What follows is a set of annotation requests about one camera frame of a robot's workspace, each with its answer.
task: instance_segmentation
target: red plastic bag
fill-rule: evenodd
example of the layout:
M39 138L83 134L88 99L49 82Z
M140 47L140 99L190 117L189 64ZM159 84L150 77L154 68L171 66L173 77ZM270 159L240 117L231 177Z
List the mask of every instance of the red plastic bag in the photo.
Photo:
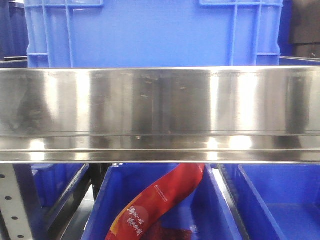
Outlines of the red plastic bag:
M153 224L141 240L191 240L192 231L161 226L161 221Z
M203 178L204 168L204 164L181 163L155 181L121 211L105 240L141 239L162 215L198 187Z

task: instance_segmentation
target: blue plastic crate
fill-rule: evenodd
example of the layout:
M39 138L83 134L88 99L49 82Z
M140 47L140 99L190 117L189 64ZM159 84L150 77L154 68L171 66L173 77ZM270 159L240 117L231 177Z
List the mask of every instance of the blue plastic crate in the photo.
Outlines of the blue plastic crate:
M41 205L52 207L68 184L66 167L64 164L32 164L32 170L37 170L34 175Z
M124 164L108 169L82 240L104 240L121 210L176 164ZM161 218L162 226L193 230L192 240L240 240L236 226L211 168L198 188Z
M281 55L287 57L291 57L293 55L293 45L290 44L292 6L292 0L283 0L278 41Z
M250 239L320 238L320 165L240 165L232 180Z
M65 165L66 179L70 182L76 173L82 168L83 164L81 163L69 163Z
M27 56L29 45L25 6L19 2L9 2L13 52L11 56Z
M25 0L29 67L278 65L283 0Z
M0 0L0 49L1 57L12 56L14 41L10 20L9 0Z

